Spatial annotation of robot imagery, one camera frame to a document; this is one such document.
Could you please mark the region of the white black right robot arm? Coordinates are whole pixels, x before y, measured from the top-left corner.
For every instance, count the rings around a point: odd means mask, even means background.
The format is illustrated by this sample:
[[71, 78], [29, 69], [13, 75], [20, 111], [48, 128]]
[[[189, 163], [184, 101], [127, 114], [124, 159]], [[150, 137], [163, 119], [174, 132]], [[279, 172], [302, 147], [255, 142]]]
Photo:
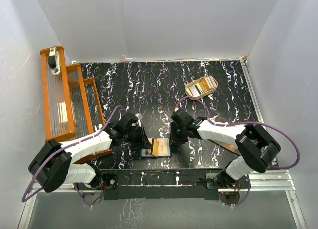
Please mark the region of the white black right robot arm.
[[238, 149], [238, 158], [228, 163], [220, 173], [213, 178], [199, 179], [206, 185], [232, 188], [253, 171], [264, 173], [281, 150], [269, 132], [256, 123], [230, 126], [206, 117], [194, 119], [182, 109], [175, 111], [171, 118], [171, 145], [184, 144], [189, 138], [196, 138], [226, 143]]

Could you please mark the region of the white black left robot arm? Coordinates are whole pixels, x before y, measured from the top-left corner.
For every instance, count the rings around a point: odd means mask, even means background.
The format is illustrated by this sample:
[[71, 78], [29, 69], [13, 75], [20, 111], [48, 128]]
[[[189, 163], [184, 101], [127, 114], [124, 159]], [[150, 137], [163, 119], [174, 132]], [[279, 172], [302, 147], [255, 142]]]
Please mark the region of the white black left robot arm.
[[125, 113], [117, 122], [107, 123], [98, 132], [69, 142], [47, 141], [28, 171], [47, 193], [65, 183], [84, 183], [96, 189], [102, 185], [103, 177], [88, 163], [79, 164], [78, 161], [122, 142], [129, 143], [135, 150], [152, 148], [143, 125], [132, 113]]

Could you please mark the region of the blue credit card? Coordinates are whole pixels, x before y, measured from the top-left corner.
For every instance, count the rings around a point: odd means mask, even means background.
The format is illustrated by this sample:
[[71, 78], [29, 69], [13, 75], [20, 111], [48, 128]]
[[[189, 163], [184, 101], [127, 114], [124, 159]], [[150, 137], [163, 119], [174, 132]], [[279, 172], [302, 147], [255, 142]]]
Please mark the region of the blue credit card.
[[150, 149], [141, 149], [141, 158], [165, 158], [172, 157], [172, 152], [170, 150], [169, 138], [148, 138], [151, 143]]

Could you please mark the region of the white magnetic stripe card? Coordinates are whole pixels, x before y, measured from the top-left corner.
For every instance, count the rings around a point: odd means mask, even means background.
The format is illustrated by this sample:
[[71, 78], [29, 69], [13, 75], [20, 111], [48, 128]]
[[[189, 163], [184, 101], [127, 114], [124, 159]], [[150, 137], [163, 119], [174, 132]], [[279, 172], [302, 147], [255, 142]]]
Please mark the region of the white magnetic stripe card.
[[198, 97], [202, 94], [201, 89], [197, 85], [191, 86], [189, 90], [194, 97]]

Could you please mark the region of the gold VIP card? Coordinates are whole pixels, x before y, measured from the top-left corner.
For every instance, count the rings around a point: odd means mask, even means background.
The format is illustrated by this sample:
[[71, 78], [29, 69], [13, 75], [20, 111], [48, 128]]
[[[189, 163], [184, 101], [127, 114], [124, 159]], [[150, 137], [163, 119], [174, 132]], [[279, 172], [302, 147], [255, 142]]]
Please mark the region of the gold VIP card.
[[160, 138], [158, 147], [158, 156], [168, 157], [170, 156], [169, 138]]

